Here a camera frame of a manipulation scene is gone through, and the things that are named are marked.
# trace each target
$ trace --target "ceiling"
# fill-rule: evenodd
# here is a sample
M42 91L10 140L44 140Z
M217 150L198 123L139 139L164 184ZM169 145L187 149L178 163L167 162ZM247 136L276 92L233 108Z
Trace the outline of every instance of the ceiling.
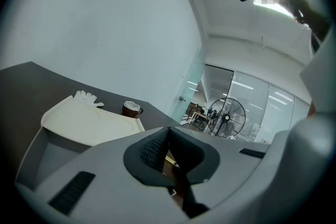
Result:
M310 61L310 30L294 19L271 9L256 6L252 0L195 0L208 38L234 38L259 44L289 55L306 65Z

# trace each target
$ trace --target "standing fan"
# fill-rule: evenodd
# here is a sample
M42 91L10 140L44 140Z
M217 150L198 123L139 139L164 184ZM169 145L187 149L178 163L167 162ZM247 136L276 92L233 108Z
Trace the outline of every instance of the standing fan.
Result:
M246 118L245 110L237 100L218 99L210 106L210 109L213 111L207 115L207 120L212 120L209 124L210 134L229 138L234 137L243 129Z

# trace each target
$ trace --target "glass door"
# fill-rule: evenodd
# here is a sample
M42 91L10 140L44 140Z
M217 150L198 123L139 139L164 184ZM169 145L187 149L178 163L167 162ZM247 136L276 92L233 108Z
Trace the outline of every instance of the glass door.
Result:
M294 95L270 85L265 115L254 142L270 144L278 132L290 129L294 100Z
M177 105L173 111L171 118L177 122L181 122L182 118L187 111L195 92L197 92L197 86L201 80L201 76L205 67L205 50L202 46L196 59L191 64L186 76L182 93L178 98Z
M250 142L255 140L264 118L268 91L268 82L235 72L228 97L241 103L246 117L244 127L235 139Z

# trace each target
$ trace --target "dark countertop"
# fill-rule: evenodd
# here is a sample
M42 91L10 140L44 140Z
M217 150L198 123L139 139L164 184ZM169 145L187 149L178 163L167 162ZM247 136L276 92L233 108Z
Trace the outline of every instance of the dark countertop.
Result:
M143 109L139 115L145 130L179 126L166 114L145 101L103 91L68 79L33 62L0 70L0 143L14 178L20 162L40 128L43 114L78 90L90 92L103 102L104 110L121 114L125 101Z

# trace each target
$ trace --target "white wall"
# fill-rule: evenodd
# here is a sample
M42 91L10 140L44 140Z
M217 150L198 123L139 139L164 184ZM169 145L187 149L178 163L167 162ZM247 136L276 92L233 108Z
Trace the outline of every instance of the white wall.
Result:
M205 106L206 103L201 92L195 92L191 102L194 104L198 104L199 106Z
M0 29L0 69L34 61L164 113L202 45L188 0L9 0Z
M205 107L206 107L207 109L209 109L210 106L211 106L214 102L216 102L218 99L220 99L220 98L217 97L217 96L214 96L214 95L210 96L209 101L207 101L207 102L205 103Z
M201 83L203 86L205 102L207 102L210 98L212 82L211 82L210 74L206 68L203 70L203 73L201 76Z
M268 48L262 50L240 41L212 38L206 43L206 63L255 76L311 102L299 77L303 67Z

